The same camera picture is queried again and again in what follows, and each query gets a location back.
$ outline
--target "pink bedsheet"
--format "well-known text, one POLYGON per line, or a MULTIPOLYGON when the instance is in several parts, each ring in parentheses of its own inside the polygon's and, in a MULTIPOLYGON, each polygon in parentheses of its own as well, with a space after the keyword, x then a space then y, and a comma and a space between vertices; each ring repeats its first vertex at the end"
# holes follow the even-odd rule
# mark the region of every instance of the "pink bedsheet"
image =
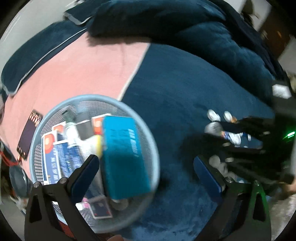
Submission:
MULTIPOLYGON (((5 104, 0 137, 17 158, 16 147, 33 109, 46 115, 81 94, 121 100, 149 47, 147 39, 98 39, 83 34, 42 65, 5 104)), ((31 178, 29 161, 23 169, 31 178)))

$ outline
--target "wire mesh trash bin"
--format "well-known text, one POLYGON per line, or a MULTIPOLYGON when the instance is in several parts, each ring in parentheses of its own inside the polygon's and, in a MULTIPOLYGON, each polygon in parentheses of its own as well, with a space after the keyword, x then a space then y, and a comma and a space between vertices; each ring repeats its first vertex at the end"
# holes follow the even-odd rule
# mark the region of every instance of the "wire mesh trash bin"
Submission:
MULTIPOLYGON (((159 155, 155 140, 149 128, 142 118, 129 106, 113 98, 102 95, 81 95, 63 101, 53 108, 41 121, 33 136, 30 153, 30 172, 32 181, 43 184, 42 174, 42 146, 41 136, 52 130, 52 126, 64 121, 62 113, 71 110, 75 117, 83 112, 88 112, 90 117, 110 113, 113 116, 132 117, 136 122, 142 155, 147 170, 151 192, 133 197, 129 200, 129 206, 123 211, 112 211, 113 218, 94 219, 90 209, 80 211, 83 218, 95 233, 106 233, 120 230, 130 225, 140 217, 151 203, 157 189, 160 177, 159 155)), ((54 204, 58 219, 65 222, 58 205, 54 204)))

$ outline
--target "hand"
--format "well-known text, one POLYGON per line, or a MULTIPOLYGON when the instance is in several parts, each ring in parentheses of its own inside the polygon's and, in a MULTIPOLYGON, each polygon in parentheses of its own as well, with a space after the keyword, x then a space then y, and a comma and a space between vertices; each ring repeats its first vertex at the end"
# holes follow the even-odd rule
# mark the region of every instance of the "hand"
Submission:
POLYGON ((107 241, 124 241, 124 239, 120 235, 116 235, 112 238, 109 238, 107 241))

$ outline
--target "white piping trim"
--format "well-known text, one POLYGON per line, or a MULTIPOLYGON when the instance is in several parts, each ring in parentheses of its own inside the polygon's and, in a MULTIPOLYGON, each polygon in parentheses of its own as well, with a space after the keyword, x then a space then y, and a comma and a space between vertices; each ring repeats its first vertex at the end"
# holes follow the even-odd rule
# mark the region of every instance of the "white piping trim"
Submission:
POLYGON ((15 24, 18 22, 18 20, 20 19, 20 16, 15 16, 15 23, 13 24, 12 27, 10 27, 9 29, 7 28, 3 34, 3 36, 6 36, 5 39, 3 39, 3 41, 1 42, 4 42, 6 40, 6 38, 8 37, 9 33, 11 32, 11 30, 13 29, 13 27, 15 26, 15 24))
POLYGON ((64 17, 68 18, 71 22, 73 22, 76 25, 81 25, 87 22, 91 17, 86 18, 83 22, 80 22, 78 19, 74 18, 71 14, 64 12, 64 17))
POLYGON ((79 32, 77 32, 76 34, 74 34, 74 35, 72 35, 72 36, 70 36, 69 38, 67 38, 65 41, 63 41, 62 43, 60 43, 58 46, 56 46, 56 47, 54 47, 52 50, 50 50, 47 54, 45 54, 41 59, 39 59, 34 65, 33 65, 33 67, 21 78, 21 80, 20 80, 20 82, 19 82, 19 84, 18 84, 18 86, 17 86, 17 88, 16 88, 16 90, 14 91, 14 92, 9 92, 8 91, 8 89, 7 89, 7 87, 3 84, 3 89, 5 90, 5 92, 8 94, 8 95, 12 95, 12 96, 14 96, 16 93, 17 93, 17 91, 18 91, 18 89, 19 89, 19 87, 20 87, 20 84, 22 83, 22 81, 28 76, 28 74, 35 68, 35 66, 42 60, 42 59, 44 59, 49 53, 51 53, 52 51, 54 51, 56 48, 58 48, 59 46, 61 46, 62 44, 64 44, 65 42, 67 42, 69 39, 71 39, 72 37, 74 37, 75 35, 77 35, 77 34, 79 34, 79 33, 81 33, 82 31, 84 31, 84 30, 86 30, 86 28, 84 28, 84 29, 82 29, 82 30, 80 30, 79 32))
POLYGON ((122 90, 120 91, 120 94, 119 94, 119 96, 117 97, 117 100, 119 100, 119 101, 122 100, 124 94, 126 93, 127 88, 129 87, 130 83, 132 82, 133 78, 135 77, 136 73, 138 72, 138 70, 139 70, 139 68, 140 68, 140 66, 141 66, 141 64, 142 64, 142 62, 143 62, 143 59, 144 59, 144 57, 146 56, 146 53, 147 53, 149 47, 150 47, 150 43, 147 44, 147 47, 146 47, 146 49, 145 49, 145 51, 144 51, 144 53, 143 53, 143 55, 142 55, 140 61, 138 62, 136 68, 134 69, 134 71, 132 72, 132 74, 130 75, 130 77, 128 78, 128 80, 126 81, 124 87, 123 87, 122 90))

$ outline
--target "dark blue blanket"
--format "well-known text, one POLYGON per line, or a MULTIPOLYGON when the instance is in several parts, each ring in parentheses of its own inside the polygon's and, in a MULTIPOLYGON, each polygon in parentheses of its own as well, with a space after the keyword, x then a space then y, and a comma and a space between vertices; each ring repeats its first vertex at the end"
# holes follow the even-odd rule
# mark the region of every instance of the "dark blue blanket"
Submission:
POLYGON ((224 0, 210 0, 221 8, 226 15, 224 25, 231 32, 232 38, 240 46, 244 46, 258 54, 270 73, 279 80, 288 80, 286 72, 272 54, 268 46, 262 41, 258 32, 245 23, 240 14, 224 0))
POLYGON ((197 154, 215 154, 203 139, 207 110, 238 119, 272 118, 272 110, 205 60, 161 44, 151 44, 122 101, 152 131, 161 180, 152 205, 120 233, 134 241, 194 240, 216 208, 193 171, 197 154))

